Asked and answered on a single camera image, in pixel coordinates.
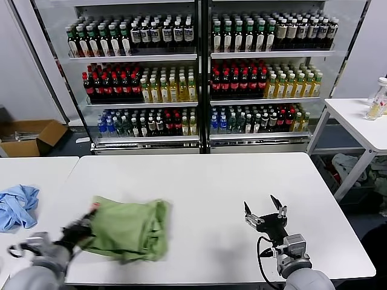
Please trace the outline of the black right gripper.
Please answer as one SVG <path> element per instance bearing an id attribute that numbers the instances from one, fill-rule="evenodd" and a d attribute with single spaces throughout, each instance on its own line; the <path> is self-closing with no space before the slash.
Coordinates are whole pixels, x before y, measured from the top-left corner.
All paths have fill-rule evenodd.
<path id="1" fill-rule="evenodd" d="M 256 227 L 257 232 L 268 235 L 272 242 L 283 242 L 288 236 L 285 227 L 287 225 L 287 206 L 282 205 L 279 199 L 270 195 L 278 213 L 267 214 L 258 217 L 253 214 L 244 201 L 244 219 L 251 226 Z"/>

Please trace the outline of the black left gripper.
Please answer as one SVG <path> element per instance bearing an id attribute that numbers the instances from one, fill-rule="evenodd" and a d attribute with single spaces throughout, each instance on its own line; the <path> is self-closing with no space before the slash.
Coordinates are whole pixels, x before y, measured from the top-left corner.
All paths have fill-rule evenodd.
<path id="1" fill-rule="evenodd" d="M 91 221 L 93 220 L 96 209 L 91 210 L 89 213 L 84 215 L 80 220 L 73 222 L 68 227 L 62 230 L 61 241 L 66 245 L 72 247 L 76 246 L 79 242 L 93 236 L 91 229 Z"/>

